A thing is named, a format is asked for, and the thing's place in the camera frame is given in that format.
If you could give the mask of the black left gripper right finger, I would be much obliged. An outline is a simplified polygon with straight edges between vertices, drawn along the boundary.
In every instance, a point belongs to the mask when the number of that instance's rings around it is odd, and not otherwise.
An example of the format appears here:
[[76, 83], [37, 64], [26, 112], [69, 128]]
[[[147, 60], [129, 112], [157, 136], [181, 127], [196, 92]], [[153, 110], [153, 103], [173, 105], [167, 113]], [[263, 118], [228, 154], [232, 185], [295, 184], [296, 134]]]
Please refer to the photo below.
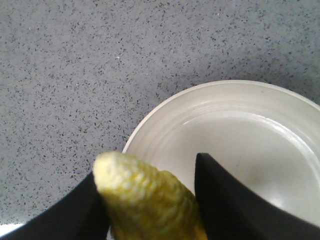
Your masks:
[[195, 196], [210, 240], [318, 240], [320, 228], [269, 203], [208, 153], [195, 161]]

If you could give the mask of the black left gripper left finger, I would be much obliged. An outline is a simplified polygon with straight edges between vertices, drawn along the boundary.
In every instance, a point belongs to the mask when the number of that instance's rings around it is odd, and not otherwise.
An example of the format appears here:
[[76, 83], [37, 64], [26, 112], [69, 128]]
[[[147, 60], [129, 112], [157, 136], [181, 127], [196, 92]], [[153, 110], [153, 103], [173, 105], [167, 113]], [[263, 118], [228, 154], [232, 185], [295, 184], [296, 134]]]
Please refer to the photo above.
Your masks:
[[59, 202], [26, 224], [1, 236], [2, 240], [106, 240], [110, 221], [93, 173]]

